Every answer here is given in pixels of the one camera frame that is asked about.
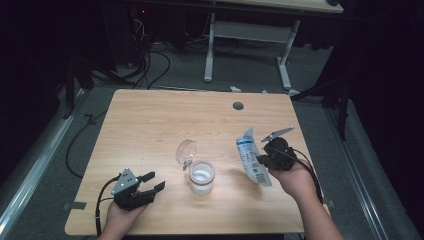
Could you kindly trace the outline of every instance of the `gray carpet floor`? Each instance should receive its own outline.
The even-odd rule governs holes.
[[[161,54],[169,58],[170,68],[154,83],[152,89],[190,88],[229,92],[230,86],[235,86],[242,92],[261,92],[263,88],[270,93],[287,93],[282,88],[276,66],[276,57],[281,53],[281,45],[273,44],[256,48],[261,44],[249,42],[237,49],[228,45],[217,47],[213,81],[210,83],[203,81],[206,49],[201,46],[195,45],[196,48],[186,48],[185,51],[175,49],[171,45],[153,46],[153,51],[161,51]],[[293,48],[289,56],[290,64],[287,66],[293,89],[300,91],[312,87],[330,53],[331,49],[313,51],[308,46]],[[152,53],[151,66],[141,89],[145,89],[147,82],[161,75],[167,66],[168,60],[165,57]],[[128,70],[120,69],[121,74],[126,71]],[[114,91],[123,88],[110,82],[96,81],[95,83],[93,90],[87,93],[85,101],[74,113],[74,121],[7,239],[82,239],[84,237],[68,236],[64,232],[69,214],[69,210],[64,209],[64,205],[74,200],[81,182],[67,170],[65,156],[73,137],[87,123],[86,114],[97,116],[105,111]],[[322,109],[317,97],[308,97],[293,104],[324,195],[327,201],[332,203],[330,212],[334,221],[347,239],[374,239],[367,216],[364,214],[349,177],[345,156],[340,149],[337,136],[332,131],[334,126],[325,114],[327,110]],[[34,144],[9,181],[2,187],[0,205],[2,213],[45,146],[48,135],[54,132],[54,124],[61,121],[63,105],[62,103],[51,126],[40,136],[39,141]],[[100,117],[96,124],[88,126],[76,139],[69,152],[70,166],[79,174],[84,174],[102,122],[103,117]],[[382,170],[351,103],[346,124],[346,137],[346,143],[376,205],[388,238],[420,239]],[[299,238],[296,234],[289,234],[286,235],[286,239]]]

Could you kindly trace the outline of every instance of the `person's right hand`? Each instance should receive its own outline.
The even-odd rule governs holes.
[[[305,160],[301,161],[309,166],[309,163]],[[289,171],[268,169],[268,172],[280,182],[284,191],[296,201],[316,197],[314,181],[309,172],[299,163],[295,162]]]

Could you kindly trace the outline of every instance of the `white jar contents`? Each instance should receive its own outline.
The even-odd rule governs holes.
[[[200,195],[209,193],[214,178],[215,170],[211,163],[198,161],[190,166],[190,188],[193,192]]]

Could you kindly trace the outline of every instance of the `desk leg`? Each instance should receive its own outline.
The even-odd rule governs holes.
[[[215,37],[215,13],[211,13],[211,24],[209,30],[209,49],[208,55],[206,56],[205,66],[205,82],[212,81],[212,70],[213,70],[213,40]]]
[[[294,22],[293,27],[292,27],[292,29],[289,33],[289,37],[288,37],[288,40],[287,40],[287,43],[286,43],[286,47],[285,47],[283,53],[281,54],[281,56],[277,57],[277,63],[278,63],[278,68],[280,69],[281,81],[283,82],[283,87],[286,90],[291,89],[290,79],[289,79],[289,75],[287,74],[287,69],[286,69],[286,61],[287,61],[287,58],[289,56],[290,49],[293,45],[294,38],[296,37],[297,30],[299,29],[299,24],[300,24],[300,20],[296,20]]]

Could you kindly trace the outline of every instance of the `jar lid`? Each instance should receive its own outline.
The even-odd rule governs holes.
[[[183,166],[183,171],[193,162],[194,155],[197,152],[197,145],[195,141],[184,140],[177,148],[175,158],[177,162]]]

